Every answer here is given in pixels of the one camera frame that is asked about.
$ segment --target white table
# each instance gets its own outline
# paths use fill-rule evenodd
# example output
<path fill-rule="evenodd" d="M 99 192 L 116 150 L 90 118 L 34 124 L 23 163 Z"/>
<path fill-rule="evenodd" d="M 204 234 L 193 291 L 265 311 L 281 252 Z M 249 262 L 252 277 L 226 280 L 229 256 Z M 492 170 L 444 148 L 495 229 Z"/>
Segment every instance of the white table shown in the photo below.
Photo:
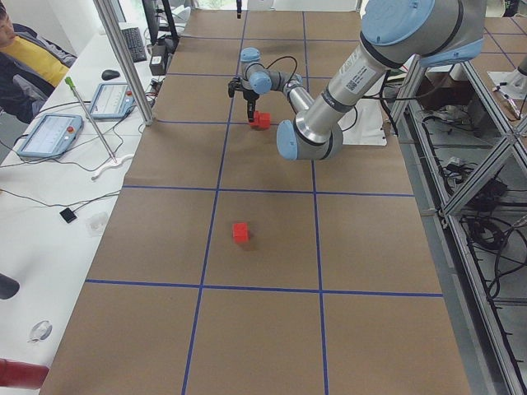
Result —
<path fill-rule="evenodd" d="M 146 89 L 152 79 L 148 61 L 135 65 Z M 102 82 L 100 74 L 107 68 L 120 71 L 107 36 L 96 35 L 68 75 L 72 77 L 83 99 L 91 100 L 96 87 Z M 120 77 L 113 81 L 125 80 Z M 75 97 L 63 82 L 44 107 L 73 101 L 76 101 Z M 79 105 L 59 109 L 58 114 L 84 115 Z M 28 131 L 35 123 L 36 120 L 28 127 Z M 114 124 L 99 123 L 103 132 Z M 117 156 L 135 152 L 141 139 L 141 125 L 142 117 L 135 109 L 116 128 L 124 140 Z M 112 132 L 106 136 L 112 149 L 115 149 L 119 139 Z M 94 128 L 85 121 L 83 130 L 72 146 L 88 143 L 59 159 L 94 169 L 108 158 L 102 142 L 95 137 Z M 91 172 L 75 165 L 61 165 L 52 161 L 2 168 L 0 189 L 48 204 L 90 200 L 120 190 L 130 162 L 118 169 L 106 170 L 96 181 L 91 180 Z M 20 160 L 11 153 L 2 165 L 16 163 L 20 163 Z M 21 284 L 14 297 L 0 300 L 0 358 L 51 366 L 102 236 L 101 232 L 94 234 L 96 232 L 90 230 L 87 223 L 96 215 L 110 216 L 115 200 L 116 197 L 112 197 L 93 202 L 79 210 L 78 218 L 67 224 L 59 215 L 61 207 L 46 208 L 0 193 L 0 273 Z M 51 335 L 42 342 L 29 343 L 31 328 L 42 320 L 49 320 L 53 325 Z M 0 395 L 37 392 L 0 388 Z"/>

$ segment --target black computer mouse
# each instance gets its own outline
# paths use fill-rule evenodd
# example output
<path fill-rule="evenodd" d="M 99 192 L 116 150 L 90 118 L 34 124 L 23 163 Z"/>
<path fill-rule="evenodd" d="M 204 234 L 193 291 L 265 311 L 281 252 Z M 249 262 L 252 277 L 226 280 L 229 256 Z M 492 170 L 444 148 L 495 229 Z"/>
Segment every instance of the black computer mouse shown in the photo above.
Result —
<path fill-rule="evenodd" d="M 114 78 L 121 77 L 121 74 L 116 70 L 104 70 L 100 77 L 105 80 L 113 80 Z"/>

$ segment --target person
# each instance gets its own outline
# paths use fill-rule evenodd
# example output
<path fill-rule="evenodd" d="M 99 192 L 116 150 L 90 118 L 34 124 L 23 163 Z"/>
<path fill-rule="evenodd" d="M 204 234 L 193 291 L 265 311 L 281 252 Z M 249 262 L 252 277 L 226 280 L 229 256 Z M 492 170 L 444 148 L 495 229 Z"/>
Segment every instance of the person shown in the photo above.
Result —
<path fill-rule="evenodd" d="M 29 27 L 13 24 L 0 0 L 0 108 L 30 123 L 75 60 Z"/>

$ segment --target yellow shirt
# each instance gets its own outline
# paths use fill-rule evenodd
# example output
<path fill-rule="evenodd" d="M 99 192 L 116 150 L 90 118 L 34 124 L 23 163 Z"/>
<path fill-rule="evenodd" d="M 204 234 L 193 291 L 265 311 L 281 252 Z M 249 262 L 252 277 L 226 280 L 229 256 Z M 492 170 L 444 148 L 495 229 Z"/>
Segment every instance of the yellow shirt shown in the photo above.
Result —
<path fill-rule="evenodd" d="M 0 48 L 0 52 L 32 68 L 53 86 L 57 86 L 69 70 L 68 66 L 64 66 L 46 49 L 20 36 L 17 36 L 12 44 Z"/>

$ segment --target red cylinder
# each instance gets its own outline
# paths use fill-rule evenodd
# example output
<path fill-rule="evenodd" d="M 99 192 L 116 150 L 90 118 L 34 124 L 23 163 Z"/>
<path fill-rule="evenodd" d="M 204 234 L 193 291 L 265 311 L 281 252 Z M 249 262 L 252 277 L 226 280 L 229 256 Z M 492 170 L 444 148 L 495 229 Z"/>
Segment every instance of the red cylinder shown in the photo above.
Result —
<path fill-rule="evenodd" d="M 0 358 L 0 387 L 38 389 L 48 372 L 46 366 Z"/>

